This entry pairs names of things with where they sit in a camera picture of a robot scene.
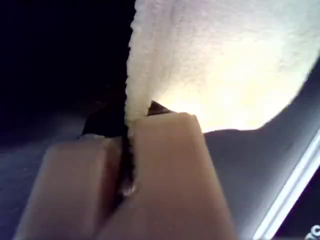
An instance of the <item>white towel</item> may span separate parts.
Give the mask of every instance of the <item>white towel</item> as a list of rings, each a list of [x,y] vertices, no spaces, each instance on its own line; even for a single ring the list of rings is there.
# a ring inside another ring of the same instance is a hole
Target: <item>white towel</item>
[[[263,126],[297,95],[320,49],[319,0],[136,0],[126,120],[151,100],[203,132]]]

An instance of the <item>white fabric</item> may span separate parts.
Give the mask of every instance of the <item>white fabric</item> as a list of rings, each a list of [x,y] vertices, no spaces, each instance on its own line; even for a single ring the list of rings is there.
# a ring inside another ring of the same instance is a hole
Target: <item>white fabric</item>
[[[319,0],[136,0],[128,123],[151,100],[204,132],[256,129],[301,89],[320,49]]]

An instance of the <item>gray surface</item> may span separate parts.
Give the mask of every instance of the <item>gray surface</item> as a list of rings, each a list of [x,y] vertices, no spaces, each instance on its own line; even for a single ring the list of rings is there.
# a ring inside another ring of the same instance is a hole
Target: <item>gray surface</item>
[[[320,127],[319,64],[295,101],[265,127],[206,135],[237,232],[252,238]]]
[[[256,131],[224,130],[206,141],[238,233],[253,236],[281,187],[320,126],[319,69],[287,109]],[[46,148],[73,140],[88,113],[42,116],[0,146],[0,235],[10,239],[19,222]]]

